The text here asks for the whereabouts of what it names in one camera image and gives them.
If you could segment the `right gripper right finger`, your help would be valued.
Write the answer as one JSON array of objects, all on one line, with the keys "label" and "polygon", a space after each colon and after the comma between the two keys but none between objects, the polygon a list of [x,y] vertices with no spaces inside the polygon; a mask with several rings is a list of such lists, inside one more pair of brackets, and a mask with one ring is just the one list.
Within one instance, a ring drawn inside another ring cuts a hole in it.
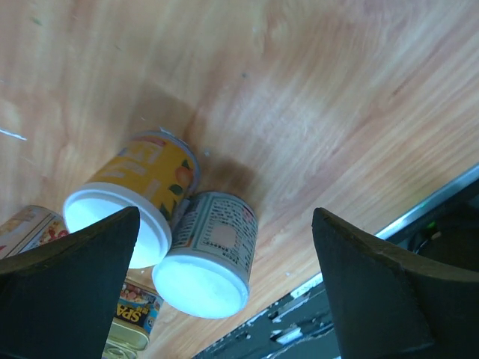
[{"label": "right gripper right finger", "polygon": [[476,358],[478,273],[415,254],[324,208],[314,246],[343,358]]}]

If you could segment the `white lid can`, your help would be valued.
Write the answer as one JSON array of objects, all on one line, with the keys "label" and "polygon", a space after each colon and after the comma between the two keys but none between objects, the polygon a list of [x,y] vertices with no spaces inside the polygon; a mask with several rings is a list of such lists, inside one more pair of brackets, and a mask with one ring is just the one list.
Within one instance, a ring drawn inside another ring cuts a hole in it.
[{"label": "white lid can", "polygon": [[198,160],[186,142],[164,130],[140,132],[67,197],[64,222],[74,233],[135,206],[140,224],[129,267],[154,266],[170,250],[174,219],[199,177]]},{"label": "white lid can", "polygon": [[153,268],[156,291],[190,316],[237,314],[248,302],[257,234],[257,216],[243,199],[220,191],[191,197],[170,251]]}]

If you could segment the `blue can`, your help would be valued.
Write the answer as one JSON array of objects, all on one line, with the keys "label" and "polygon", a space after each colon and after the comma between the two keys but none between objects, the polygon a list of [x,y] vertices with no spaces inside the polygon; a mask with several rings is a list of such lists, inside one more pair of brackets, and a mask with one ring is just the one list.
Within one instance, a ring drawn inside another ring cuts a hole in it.
[{"label": "blue can", "polygon": [[1,225],[1,259],[48,244],[69,234],[64,219],[42,206],[26,206]]}]

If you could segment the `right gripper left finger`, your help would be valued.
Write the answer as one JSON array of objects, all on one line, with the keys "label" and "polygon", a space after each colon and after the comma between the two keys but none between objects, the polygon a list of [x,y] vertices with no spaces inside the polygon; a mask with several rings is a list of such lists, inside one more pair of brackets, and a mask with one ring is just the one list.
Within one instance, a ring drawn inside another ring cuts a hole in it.
[{"label": "right gripper left finger", "polygon": [[1,260],[1,357],[101,358],[139,222],[128,206]]}]

